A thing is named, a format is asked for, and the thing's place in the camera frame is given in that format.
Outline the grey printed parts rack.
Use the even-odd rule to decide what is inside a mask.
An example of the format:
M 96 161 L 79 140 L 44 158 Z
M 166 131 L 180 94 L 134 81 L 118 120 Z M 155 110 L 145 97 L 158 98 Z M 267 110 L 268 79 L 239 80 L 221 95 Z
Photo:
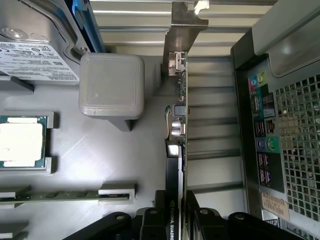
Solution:
M 165 108 L 177 98 L 158 89 L 161 56 L 144 56 L 145 105 L 130 132 L 107 120 L 83 115 L 79 88 L 38 85 L 33 94 L 0 93 L 0 112 L 53 112 L 58 128 L 50 133 L 55 173 L 0 175 L 0 185 L 31 186 L 35 192 L 98 190 L 102 184 L 135 184 L 133 203 L 89 201 L 24 203 L 0 209 L 0 224 L 26 224 L 27 240 L 62 240 L 111 212 L 134 214 L 150 207 L 155 191 L 165 188 Z

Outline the blue disk caddy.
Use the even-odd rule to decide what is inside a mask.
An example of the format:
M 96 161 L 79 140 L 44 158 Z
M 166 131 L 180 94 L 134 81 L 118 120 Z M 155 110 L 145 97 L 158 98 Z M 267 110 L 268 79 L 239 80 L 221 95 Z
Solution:
M 104 53 L 105 45 L 90 0 L 72 0 L 71 11 L 90 51 Z

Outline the brown paper sticker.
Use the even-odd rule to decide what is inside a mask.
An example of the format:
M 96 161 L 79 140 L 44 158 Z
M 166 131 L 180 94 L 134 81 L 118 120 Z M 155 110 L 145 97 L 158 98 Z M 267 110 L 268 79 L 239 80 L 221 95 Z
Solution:
M 265 210 L 273 213 L 285 221 L 290 220 L 289 204 L 285 200 L 270 195 L 266 192 L 261 193 L 261 199 L 262 207 Z

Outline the silver hard disk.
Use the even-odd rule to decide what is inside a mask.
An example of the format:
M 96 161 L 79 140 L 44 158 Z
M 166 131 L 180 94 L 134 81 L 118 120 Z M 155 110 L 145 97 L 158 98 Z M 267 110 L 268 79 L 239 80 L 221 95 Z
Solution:
M 65 0 L 0 0 L 0 72 L 77 85 L 85 46 Z

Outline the RAM stick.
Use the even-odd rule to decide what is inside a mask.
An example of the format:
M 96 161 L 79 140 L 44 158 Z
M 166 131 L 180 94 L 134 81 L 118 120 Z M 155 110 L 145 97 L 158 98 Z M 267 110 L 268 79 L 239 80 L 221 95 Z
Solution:
M 97 191 L 68 191 L 46 193 L 24 193 L 16 197 L 0 198 L 0 204 L 47 202 L 47 201 L 86 201 L 97 200 L 102 196 Z

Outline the open PC case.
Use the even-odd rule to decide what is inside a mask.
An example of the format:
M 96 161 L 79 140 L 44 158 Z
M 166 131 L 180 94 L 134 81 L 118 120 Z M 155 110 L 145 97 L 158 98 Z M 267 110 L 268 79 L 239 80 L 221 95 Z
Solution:
M 252 27 L 231 48 L 248 212 L 298 240 L 320 240 L 320 61 L 275 77 Z M 289 205 L 289 221 L 261 193 Z

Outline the CPU chip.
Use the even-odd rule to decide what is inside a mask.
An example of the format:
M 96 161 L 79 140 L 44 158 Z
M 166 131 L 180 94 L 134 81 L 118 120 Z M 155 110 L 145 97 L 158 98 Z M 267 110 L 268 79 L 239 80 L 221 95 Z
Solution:
M 47 116 L 0 115 L 0 170 L 46 166 Z

